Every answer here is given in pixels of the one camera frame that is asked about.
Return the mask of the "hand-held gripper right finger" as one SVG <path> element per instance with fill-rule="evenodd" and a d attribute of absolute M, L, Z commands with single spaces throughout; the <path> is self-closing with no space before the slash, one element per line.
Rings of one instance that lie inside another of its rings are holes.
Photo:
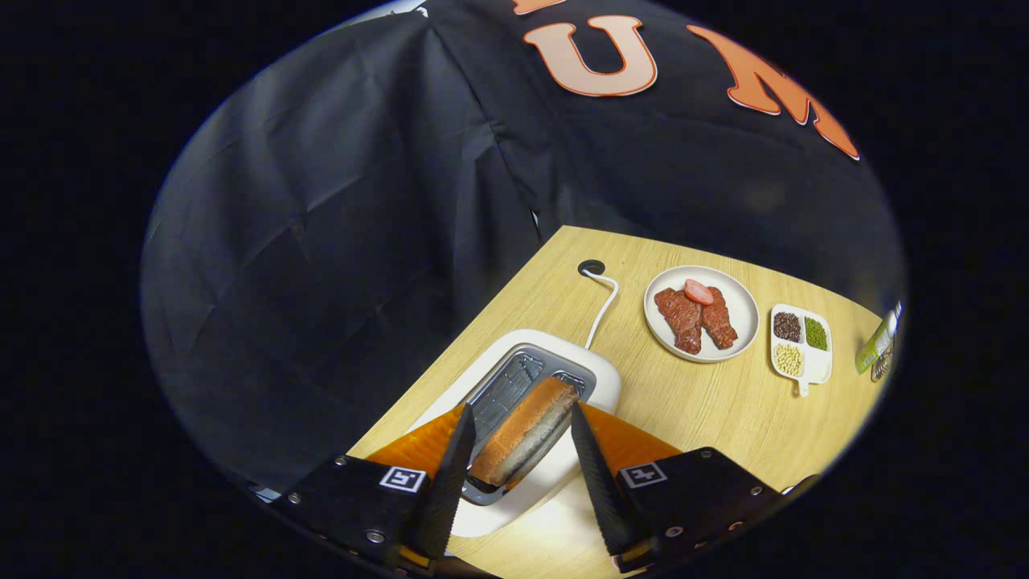
<path fill-rule="evenodd" d="M 785 503 L 728 455 L 677 450 L 591 404 L 572 407 L 571 435 L 596 524 L 622 573 L 691 563 Z"/>

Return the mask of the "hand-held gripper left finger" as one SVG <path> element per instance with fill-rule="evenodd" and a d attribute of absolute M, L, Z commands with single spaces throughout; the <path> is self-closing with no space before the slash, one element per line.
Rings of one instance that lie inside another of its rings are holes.
<path fill-rule="evenodd" d="M 375 451 L 340 454 L 273 501 L 301 535 L 378 572 L 432 572 L 451 538 L 477 439 L 470 404 Z"/>

